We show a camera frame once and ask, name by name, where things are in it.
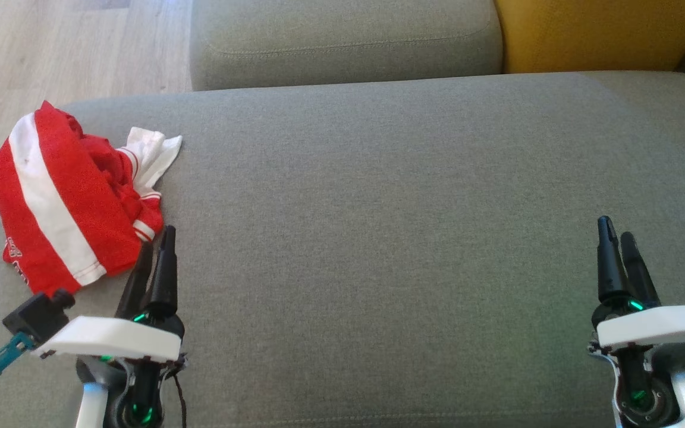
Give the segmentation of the yellow sofa cushion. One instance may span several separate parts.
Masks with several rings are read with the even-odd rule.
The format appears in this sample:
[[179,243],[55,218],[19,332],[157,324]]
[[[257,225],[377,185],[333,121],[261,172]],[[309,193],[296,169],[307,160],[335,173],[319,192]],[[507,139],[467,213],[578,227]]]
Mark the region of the yellow sofa cushion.
[[494,0],[508,74],[672,71],[685,0]]

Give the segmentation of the red basketball jersey white trim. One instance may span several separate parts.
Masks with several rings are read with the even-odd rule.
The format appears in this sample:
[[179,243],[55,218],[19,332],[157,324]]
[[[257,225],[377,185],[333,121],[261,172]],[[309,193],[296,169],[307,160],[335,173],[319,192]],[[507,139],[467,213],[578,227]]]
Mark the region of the red basketball jersey white trim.
[[155,185],[176,160],[182,136],[168,139],[161,132],[133,127],[120,148],[94,135],[81,142],[131,230],[143,242],[154,241],[164,227],[162,195]]

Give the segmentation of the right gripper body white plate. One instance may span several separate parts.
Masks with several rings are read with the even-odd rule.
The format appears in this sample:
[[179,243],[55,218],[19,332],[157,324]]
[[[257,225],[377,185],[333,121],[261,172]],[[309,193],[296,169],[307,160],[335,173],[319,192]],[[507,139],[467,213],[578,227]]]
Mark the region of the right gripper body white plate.
[[635,299],[601,304],[592,325],[590,352],[685,344],[685,304],[648,308]]

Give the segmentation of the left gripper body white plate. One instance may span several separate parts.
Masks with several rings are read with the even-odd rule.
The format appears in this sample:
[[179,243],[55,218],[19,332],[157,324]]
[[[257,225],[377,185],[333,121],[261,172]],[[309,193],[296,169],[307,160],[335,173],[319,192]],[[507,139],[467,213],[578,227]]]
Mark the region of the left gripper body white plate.
[[167,363],[178,358],[181,344],[177,334],[132,320],[79,315],[32,354],[109,355],[132,360],[147,357],[152,362]]

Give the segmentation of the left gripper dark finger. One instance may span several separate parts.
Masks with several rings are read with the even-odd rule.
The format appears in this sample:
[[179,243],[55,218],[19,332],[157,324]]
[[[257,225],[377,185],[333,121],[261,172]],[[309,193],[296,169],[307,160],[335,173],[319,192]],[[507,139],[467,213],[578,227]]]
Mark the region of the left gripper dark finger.
[[171,317],[178,310],[177,230],[166,225],[158,247],[155,273],[149,290],[147,312],[152,317]]
[[135,319],[142,311],[142,300],[147,290],[150,271],[152,271],[153,254],[152,244],[144,242],[120,297],[115,312],[117,319]]

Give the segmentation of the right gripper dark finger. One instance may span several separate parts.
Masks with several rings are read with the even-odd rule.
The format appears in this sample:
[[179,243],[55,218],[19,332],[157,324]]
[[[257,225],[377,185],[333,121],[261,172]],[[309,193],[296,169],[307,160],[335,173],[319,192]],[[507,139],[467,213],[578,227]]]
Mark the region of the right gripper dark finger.
[[640,254],[635,236],[630,231],[625,231],[620,236],[623,265],[626,276],[631,284],[631,294],[645,308],[658,308],[662,306],[661,300],[655,289],[649,269]]
[[598,225],[598,299],[604,304],[609,299],[629,294],[628,279],[620,254],[619,239],[609,216],[600,216]]

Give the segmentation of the grey sofa seat cushion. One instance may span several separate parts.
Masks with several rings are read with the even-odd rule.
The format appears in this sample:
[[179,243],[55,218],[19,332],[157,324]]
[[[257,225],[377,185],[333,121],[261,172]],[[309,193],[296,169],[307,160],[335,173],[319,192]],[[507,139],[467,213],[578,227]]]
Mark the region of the grey sofa seat cushion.
[[685,304],[685,74],[592,71],[66,105],[181,135],[188,428],[614,428],[597,219]]

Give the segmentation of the grey sofa back cushion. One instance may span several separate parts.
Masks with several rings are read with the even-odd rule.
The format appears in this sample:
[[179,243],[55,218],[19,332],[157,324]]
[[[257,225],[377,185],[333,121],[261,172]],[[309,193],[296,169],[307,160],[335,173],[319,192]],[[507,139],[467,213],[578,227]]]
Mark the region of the grey sofa back cushion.
[[493,0],[193,0],[193,90],[498,75]]

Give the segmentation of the red shorts white side stripe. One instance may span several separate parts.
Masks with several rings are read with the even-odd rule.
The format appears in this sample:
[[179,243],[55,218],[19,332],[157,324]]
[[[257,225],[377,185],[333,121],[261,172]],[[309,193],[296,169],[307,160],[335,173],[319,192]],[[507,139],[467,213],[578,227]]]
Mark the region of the red shorts white side stripe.
[[112,150],[44,101],[16,122],[0,148],[2,258],[34,294],[74,294],[137,260],[141,239],[93,160],[92,143]]

